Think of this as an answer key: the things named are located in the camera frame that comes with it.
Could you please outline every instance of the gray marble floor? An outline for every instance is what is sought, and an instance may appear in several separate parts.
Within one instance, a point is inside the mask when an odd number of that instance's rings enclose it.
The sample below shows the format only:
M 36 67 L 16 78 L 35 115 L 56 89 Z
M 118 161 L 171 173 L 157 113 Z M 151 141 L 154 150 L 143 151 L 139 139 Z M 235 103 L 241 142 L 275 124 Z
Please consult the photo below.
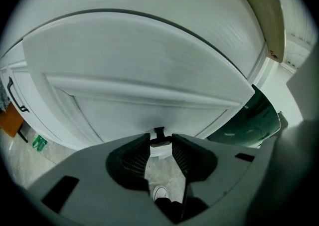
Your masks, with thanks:
M 41 152 L 38 152 L 32 147 L 35 131 L 24 123 L 21 132 L 28 143 L 25 143 L 18 134 L 11 138 L 0 130 L 0 150 L 12 179 L 26 189 L 36 179 L 75 152 L 57 143 L 48 143 Z
M 149 158 L 145 170 L 145 179 L 149 182 L 150 194 L 155 186 L 165 186 L 169 199 L 182 203 L 185 190 L 185 176 L 179 169 L 173 156 L 165 159 Z

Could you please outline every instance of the orange chair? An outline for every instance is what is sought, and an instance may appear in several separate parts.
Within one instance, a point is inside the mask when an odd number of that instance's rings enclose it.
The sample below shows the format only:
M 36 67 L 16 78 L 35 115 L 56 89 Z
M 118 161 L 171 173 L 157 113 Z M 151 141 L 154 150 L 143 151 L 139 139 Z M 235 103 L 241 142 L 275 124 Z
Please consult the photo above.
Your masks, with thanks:
M 20 132 L 22 124 L 23 118 L 18 113 L 14 105 L 9 103 L 6 112 L 0 113 L 0 128 L 11 137 L 15 137 L 15 135 L 18 133 L 27 143 L 28 140 Z

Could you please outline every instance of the door handle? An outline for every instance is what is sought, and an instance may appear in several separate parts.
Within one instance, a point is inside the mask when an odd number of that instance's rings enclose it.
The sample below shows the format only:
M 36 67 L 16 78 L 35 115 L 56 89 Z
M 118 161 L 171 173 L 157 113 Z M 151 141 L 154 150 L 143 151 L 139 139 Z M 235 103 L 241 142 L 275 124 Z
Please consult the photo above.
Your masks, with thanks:
M 11 86 L 12 86 L 12 85 L 13 85 L 13 80 L 12 80 L 11 77 L 9 77 L 9 83 L 8 83 L 8 85 L 7 85 L 7 88 L 8 88 L 8 91 L 9 91 L 9 93 L 10 93 L 10 95 L 11 95 L 11 98 L 12 98 L 13 102 L 14 102 L 15 105 L 20 109 L 21 112 L 29 112 L 29 110 L 28 110 L 24 105 L 22 105 L 22 106 L 19 106 L 19 105 L 18 105 L 16 99 L 14 98 L 14 96 L 13 96 L 13 94 L 12 94 L 12 92 L 11 92 Z

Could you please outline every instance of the white shoe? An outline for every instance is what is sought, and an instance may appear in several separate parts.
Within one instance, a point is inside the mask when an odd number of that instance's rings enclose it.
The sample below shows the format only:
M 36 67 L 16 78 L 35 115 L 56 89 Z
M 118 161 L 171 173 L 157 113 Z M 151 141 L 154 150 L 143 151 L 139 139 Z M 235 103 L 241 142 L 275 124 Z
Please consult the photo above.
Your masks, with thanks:
M 157 185 L 153 191 L 153 200 L 155 201 L 158 198 L 168 198 L 167 189 L 164 186 Z

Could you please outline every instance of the black chair leg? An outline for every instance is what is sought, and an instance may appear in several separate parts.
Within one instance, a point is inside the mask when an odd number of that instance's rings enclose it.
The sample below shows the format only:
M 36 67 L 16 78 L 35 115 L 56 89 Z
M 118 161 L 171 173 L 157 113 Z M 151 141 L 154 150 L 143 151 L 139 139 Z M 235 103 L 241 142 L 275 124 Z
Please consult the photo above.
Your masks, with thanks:
M 24 135 L 22 135 L 20 129 L 18 130 L 17 133 L 20 135 L 20 137 L 21 137 L 26 143 L 28 142 L 28 140 L 24 137 Z

